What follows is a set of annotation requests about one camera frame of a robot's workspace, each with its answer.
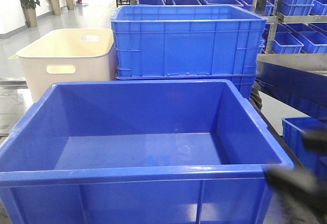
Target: beige plastic bin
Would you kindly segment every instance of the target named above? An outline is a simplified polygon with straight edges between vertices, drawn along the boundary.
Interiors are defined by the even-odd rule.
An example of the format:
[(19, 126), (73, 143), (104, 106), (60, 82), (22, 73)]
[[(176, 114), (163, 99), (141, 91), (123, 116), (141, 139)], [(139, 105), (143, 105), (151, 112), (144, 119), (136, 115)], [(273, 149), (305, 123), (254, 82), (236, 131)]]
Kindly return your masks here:
[(59, 29), (17, 52), (34, 102), (56, 82), (115, 80), (111, 29)]

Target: shelf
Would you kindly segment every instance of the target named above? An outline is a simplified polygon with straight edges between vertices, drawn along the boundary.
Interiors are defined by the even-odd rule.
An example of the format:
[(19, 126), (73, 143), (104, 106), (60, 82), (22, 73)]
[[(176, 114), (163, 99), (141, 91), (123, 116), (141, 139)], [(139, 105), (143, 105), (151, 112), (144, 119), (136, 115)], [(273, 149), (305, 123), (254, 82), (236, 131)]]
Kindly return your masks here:
[(284, 23), (327, 22), (327, 16), (319, 16), (319, 15), (285, 16), (279, 13), (278, 17)]

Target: gold planter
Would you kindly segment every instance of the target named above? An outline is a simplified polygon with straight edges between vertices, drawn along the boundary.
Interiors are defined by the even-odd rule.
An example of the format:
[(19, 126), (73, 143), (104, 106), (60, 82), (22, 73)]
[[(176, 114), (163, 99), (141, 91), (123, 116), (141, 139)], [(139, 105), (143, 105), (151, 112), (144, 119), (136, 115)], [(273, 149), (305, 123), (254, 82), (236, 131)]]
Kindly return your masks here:
[(36, 12), (35, 9), (23, 7), (24, 16), (27, 26), (29, 28), (37, 27)]
[(74, 9), (74, 0), (66, 0), (67, 3), (67, 8), (69, 10), (73, 10)]
[(55, 16), (59, 16), (61, 14), (59, 0), (50, 0), (50, 4), (52, 9), (52, 14), (54, 14)]

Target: crate handle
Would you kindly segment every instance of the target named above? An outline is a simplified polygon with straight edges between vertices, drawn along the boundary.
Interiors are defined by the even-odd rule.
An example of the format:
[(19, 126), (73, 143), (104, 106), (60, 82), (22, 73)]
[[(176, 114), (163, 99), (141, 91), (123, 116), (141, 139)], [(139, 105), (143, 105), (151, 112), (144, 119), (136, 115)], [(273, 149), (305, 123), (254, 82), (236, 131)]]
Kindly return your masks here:
[(82, 35), (80, 37), (81, 41), (88, 41), (88, 42), (99, 42), (100, 36), (99, 35)]
[(46, 72), (49, 74), (74, 74), (76, 67), (74, 65), (48, 65)]

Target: crate stack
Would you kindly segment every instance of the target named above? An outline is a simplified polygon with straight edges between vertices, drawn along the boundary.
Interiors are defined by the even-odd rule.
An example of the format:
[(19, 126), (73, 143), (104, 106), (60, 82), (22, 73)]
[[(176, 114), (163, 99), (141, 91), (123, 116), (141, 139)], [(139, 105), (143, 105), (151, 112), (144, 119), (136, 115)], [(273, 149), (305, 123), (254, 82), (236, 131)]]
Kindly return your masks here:
[(111, 23), (117, 79), (228, 79), (250, 97), (264, 17), (228, 5), (130, 6)]

